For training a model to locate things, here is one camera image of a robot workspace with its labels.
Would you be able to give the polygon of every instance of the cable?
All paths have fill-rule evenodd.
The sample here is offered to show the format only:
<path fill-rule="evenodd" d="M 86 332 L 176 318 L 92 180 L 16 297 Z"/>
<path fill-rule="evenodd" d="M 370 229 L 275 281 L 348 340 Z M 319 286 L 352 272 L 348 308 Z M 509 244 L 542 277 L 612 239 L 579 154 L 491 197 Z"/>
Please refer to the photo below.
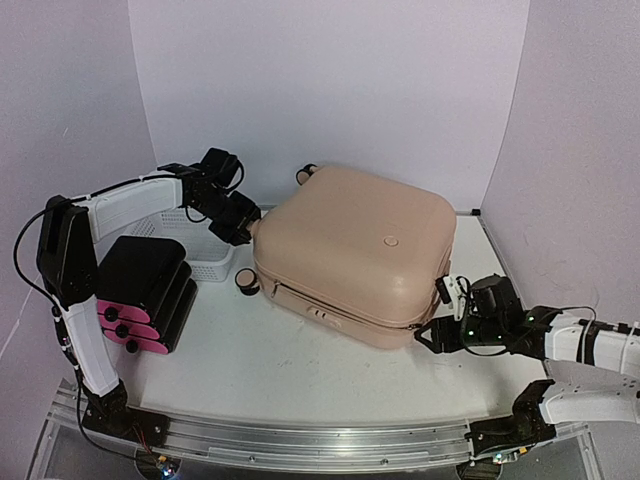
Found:
<path fill-rule="evenodd" d="M 194 220 L 193 218 L 191 218 L 191 215 L 189 214 L 188 206 L 184 207 L 184 213 L 187 216 L 187 220 L 189 220 L 191 223 L 202 223 L 208 219 L 208 217 L 202 217 L 200 220 Z"/>
<path fill-rule="evenodd" d="M 592 308 L 592 307 L 574 307 L 574 309 L 578 309 L 578 308 L 585 308 L 587 310 L 590 310 L 591 313 L 593 313 L 593 318 L 591 320 L 589 320 L 589 322 L 587 323 L 587 326 L 584 327 L 584 330 L 582 332 L 582 344 L 580 346 L 580 362 L 581 363 L 585 363 L 584 359 L 585 359 L 585 355 L 586 355 L 586 348 L 587 348 L 587 334 L 589 333 L 589 329 L 591 328 L 591 325 L 593 325 L 593 322 L 596 321 L 596 319 L 598 318 L 598 314 L 596 313 L 596 311 Z"/>
<path fill-rule="evenodd" d="M 145 460 L 144 458 L 136 458 L 134 456 L 127 455 L 126 453 L 121 453 L 121 452 L 118 452 L 116 450 L 111 450 L 111 449 L 109 449 L 107 447 L 103 447 L 102 445 L 97 444 L 96 442 L 91 440 L 89 435 L 87 435 L 87 432 L 84 430 L 84 427 L 82 426 L 82 419 L 80 418 L 80 400 L 81 400 L 81 397 L 82 397 L 82 377 L 83 377 L 82 372 L 79 371 L 79 370 L 76 371 L 76 379 L 78 381 L 78 395 L 76 397 L 76 420 L 78 422 L 78 428 L 80 429 L 80 433 L 82 434 L 84 439 L 87 442 L 89 442 L 91 445 L 96 447 L 98 450 L 102 450 L 105 453 L 110 453 L 112 455 L 116 455 L 116 456 L 124 458 L 126 460 L 132 460 L 134 462 L 146 463 L 147 465 L 151 465 L 151 466 L 155 467 L 156 466 L 155 462 L 150 462 L 148 460 Z"/>

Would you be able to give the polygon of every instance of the black cable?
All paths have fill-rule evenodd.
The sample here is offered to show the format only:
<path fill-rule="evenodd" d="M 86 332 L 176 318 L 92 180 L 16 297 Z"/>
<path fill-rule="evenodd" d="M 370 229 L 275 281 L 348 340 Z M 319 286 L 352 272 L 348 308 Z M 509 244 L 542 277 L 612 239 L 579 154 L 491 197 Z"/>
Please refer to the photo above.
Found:
<path fill-rule="evenodd" d="M 184 213 L 187 216 L 187 220 L 189 220 L 191 223 L 202 223 L 205 220 L 208 220 L 208 217 L 202 217 L 200 220 L 194 220 L 193 218 L 191 218 L 191 215 L 189 214 L 189 207 L 184 207 Z"/>
<path fill-rule="evenodd" d="M 134 456 L 131 455 L 127 455 L 126 453 L 121 453 L 118 452 L 116 450 L 111 450 L 107 447 L 103 447 L 102 445 L 94 442 L 93 440 L 91 440 L 91 438 L 89 437 L 89 435 L 87 435 L 87 432 L 84 430 L 84 427 L 82 426 L 82 419 L 80 418 L 80 400 L 82 397 L 82 372 L 80 370 L 76 371 L 76 379 L 78 381 L 78 395 L 76 397 L 76 420 L 78 421 L 78 428 L 80 429 L 80 433 L 82 434 L 82 436 L 84 437 L 84 439 L 89 442 L 91 445 L 93 445 L 95 448 L 97 448 L 98 450 L 102 450 L 105 453 L 110 453 L 112 455 L 116 455 L 118 457 L 124 458 L 126 460 L 133 460 L 134 462 L 141 462 L 141 463 L 146 463 L 147 465 L 151 465 L 153 467 L 156 466 L 155 462 L 150 462 L 148 460 L 145 460 L 144 458 L 136 458 Z"/>

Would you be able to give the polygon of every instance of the suitcase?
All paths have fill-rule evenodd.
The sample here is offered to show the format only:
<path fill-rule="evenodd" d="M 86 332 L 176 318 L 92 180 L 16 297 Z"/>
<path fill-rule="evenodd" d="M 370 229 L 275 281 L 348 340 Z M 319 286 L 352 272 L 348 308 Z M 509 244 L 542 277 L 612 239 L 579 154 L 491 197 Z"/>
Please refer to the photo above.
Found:
<path fill-rule="evenodd" d="M 260 288 L 276 304 L 370 345 L 405 346 L 438 306 L 435 281 L 449 273 L 453 208 L 434 193 L 349 168 L 307 173 L 293 197 L 252 229 Z"/>

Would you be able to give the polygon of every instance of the white basket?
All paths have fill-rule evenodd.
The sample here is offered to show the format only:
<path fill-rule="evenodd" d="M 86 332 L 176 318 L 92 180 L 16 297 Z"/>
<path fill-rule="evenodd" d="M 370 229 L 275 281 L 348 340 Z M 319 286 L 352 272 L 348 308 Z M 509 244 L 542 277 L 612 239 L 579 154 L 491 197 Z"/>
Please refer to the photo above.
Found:
<path fill-rule="evenodd" d="M 190 222 L 184 209 L 176 209 L 152 215 L 130 225 L 125 230 L 125 235 L 177 240 L 187 251 L 186 260 L 191 266 L 191 277 L 194 280 L 224 282 L 235 248 L 211 233 L 207 228 L 210 223 Z"/>

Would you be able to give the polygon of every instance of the black plastic bracket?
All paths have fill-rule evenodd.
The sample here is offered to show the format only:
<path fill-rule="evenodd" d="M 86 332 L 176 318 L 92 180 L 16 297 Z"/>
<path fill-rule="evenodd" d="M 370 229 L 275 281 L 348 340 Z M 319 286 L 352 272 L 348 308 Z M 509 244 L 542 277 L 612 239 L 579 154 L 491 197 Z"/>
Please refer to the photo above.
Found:
<path fill-rule="evenodd" d="M 413 332 L 415 338 L 433 353 L 453 353 L 462 350 L 460 343 L 460 322 L 453 315 L 434 318 L 429 323 Z"/>
<path fill-rule="evenodd" d="M 478 458 L 555 438 L 555 426 L 545 423 L 540 413 L 544 393 L 554 383 L 553 380 L 530 383 L 514 402 L 509 417 L 473 422 L 465 435 L 473 444 L 473 455 Z"/>
<path fill-rule="evenodd" d="M 121 433 L 115 433 L 107 419 L 91 404 L 87 407 L 82 419 L 82 426 L 92 432 L 102 433 L 111 437 L 121 438 L 130 442 L 140 443 L 135 426 L 141 432 L 149 447 L 161 447 L 167 438 L 169 417 L 160 413 L 128 408 L 131 414 L 132 427 Z"/>

